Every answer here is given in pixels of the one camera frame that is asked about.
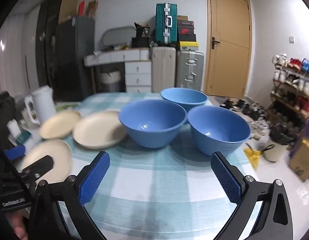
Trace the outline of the person's left hand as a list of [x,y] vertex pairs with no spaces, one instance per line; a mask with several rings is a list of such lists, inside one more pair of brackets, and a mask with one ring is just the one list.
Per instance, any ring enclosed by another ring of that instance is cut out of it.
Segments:
[[27,240],[28,234],[23,223],[23,216],[19,212],[7,213],[6,219],[14,230],[15,235],[21,240]]

